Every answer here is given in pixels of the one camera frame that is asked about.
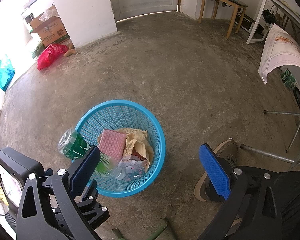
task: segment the person's foot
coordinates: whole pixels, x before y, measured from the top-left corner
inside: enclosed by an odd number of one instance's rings
[[[232,168],[235,166],[238,158],[238,145],[234,140],[224,141],[213,152],[217,157],[226,159]],[[208,187],[209,182],[210,179],[205,171],[194,187],[194,196],[197,200],[207,201],[208,197],[205,189]]]

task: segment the crumpled paper bag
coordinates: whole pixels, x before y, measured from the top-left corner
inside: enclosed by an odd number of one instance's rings
[[[126,147],[123,150],[122,157],[126,157],[126,156],[130,157],[133,148],[135,148],[137,153],[139,153],[142,157],[147,159],[147,165],[145,166],[145,171],[147,172],[154,157],[154,151],[146,139],[148,137],[147,130],[142,131],[140,129],[133,129],[133,128],[120,128],[114,131],[127,134]],[[100,142],[101,135],[102,134],[98,136],[97,139],[98,143]]]

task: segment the cardboard box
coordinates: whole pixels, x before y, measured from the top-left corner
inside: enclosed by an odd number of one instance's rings
[[[70,38],[60,17],[52,16],[42,22],[39,20],[42,14],[30,22],[30,26],[33,28],[30,33],[37,33],[44,46],[61,43]]]

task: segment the plastic wrapper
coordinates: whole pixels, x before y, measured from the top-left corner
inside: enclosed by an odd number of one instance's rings
[[[14,76],[14,68],[7,55],[0,59],[0,88],[6,91]]]
[[[58,13],[56,8],[44,10],[44,13],[41,15],[39,20],[45,22],[46,20],[48,20],[52,16],[59,17],[59,13]]]
[[[121,161],[118,164],[118,167],[124,168],[133,165],[137,165],[139,167],[144,168],[147,165],[147,161],[140,161],[139,158],[136,156],[126,156],[121,159]]]
[[[38,69],[49,67],[58,57],[68,51],[66,45],[50,44],[38,58]]]

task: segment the green bottle label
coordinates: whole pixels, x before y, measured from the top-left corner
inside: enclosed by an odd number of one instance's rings
[[[67,158],[76,160],[82,158],[87,151],[91,148],[91,145],[78,133],[74,144],[70,150],[65,154]]]
[[[103,152],[100,152],[100,162],[95,169],[95,174],[98,174],[102,177],[108,177],[111,175],[113,167],[114,166],[110,161],[110,157]]]

